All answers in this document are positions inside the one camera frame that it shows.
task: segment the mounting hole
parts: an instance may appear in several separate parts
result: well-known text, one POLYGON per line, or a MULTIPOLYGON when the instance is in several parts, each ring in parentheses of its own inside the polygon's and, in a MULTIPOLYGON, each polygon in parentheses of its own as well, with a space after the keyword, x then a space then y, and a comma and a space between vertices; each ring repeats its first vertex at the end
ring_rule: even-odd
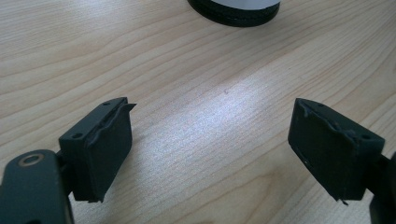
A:
POLYGON ((72 138, 80 138, 82 136, 82 133, 75 133, 72 135, 72 138))
POLYGON ((371 139, 370 135, 368 135, 368 134, 362 134, 361 137, 363 139, 371 139))
POLYGON ((30 221, 26 222, 25 224, 41 224, 41 221, 38 219, 35 219, 35 220, 30 220, 30 221))
POLYGON ((41 153, 36 153, 36 154, 32 154, 29 156, 25 156, 23 157, 19 162, 18 165, 19 166, 31 166, 34 164, 39 163, 40 161, 42 161, 44 159, 44 155, 41 153))

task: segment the black container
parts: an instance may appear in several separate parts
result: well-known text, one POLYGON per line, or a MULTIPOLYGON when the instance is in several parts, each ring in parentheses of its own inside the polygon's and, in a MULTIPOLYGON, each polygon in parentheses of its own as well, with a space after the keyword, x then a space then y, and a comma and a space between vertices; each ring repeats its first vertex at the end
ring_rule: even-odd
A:
POLYGON ((279 2, 276 2, 271 6, 262 8, 262 6, 254 6, 254 3, 250 7, 241 7, 238 4, 233 4, 232 0, 188 0, 190 5, 201 15, 208 19, 229 26, 236 27, 250 27, 262 25, 271 19, 279 11, 279 2))

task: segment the black plastic part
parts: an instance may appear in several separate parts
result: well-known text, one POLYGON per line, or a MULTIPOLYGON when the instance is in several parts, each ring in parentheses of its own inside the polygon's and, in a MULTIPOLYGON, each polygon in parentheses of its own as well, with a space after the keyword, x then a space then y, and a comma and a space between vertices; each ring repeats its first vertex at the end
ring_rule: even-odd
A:
POLYGON ((396 223, 396 153, 391 160, 382 158, 368 174, 366 183, 370 186, 377 183, 370 203, 372 224, 396 223))
POLYGON ((226 7, 211 0, 188 1, 197 12, 208 19, 236 27, 251 27, 265 24, 276 16, 280 6, 280 3, 278 3, 260 10, 242 10, 226 7))
POLYGON ((8 163, 0 190, 0 223, 74 223, 54 152, 35 150, 8 163))
POLYGON ((103 201, 131 150, 129 111, 134 106, 125 97, 104 102, 59 139, 59 156, 76 174, 65 182, 77 201, 103 201))
POLYGON ((385 140, 326 105, 296 99, 289 143, 335 200, 361 200, 365 172, 381 158, 385 140))

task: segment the wood grain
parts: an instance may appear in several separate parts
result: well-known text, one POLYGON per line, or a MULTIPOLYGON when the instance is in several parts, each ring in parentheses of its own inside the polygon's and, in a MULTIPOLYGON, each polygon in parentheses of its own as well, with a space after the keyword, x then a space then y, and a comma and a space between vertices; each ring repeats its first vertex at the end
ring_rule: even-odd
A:
POLYGON ((335 202, 290 149, 296 97, 396 148, 396 1, 282 1, 255 28, 187 1, 3 1, 0 173, 96 105, 127 96, 132 153, 77 223, 370 223, 367 192, 335 202))

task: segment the black plastic housing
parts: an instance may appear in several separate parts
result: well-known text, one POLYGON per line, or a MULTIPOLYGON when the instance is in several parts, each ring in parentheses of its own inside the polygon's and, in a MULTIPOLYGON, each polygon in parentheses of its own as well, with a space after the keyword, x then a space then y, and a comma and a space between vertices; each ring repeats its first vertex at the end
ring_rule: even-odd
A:
POLYGON ((385 140, 326 105, 296 99, 289 143, 335 200, 361 200, 363 176, 385 140))
POLYGON ((132 146, 126 97, 97 106, 59 138, 62 159, 75 170, 77 201, 102 201, 132 146))

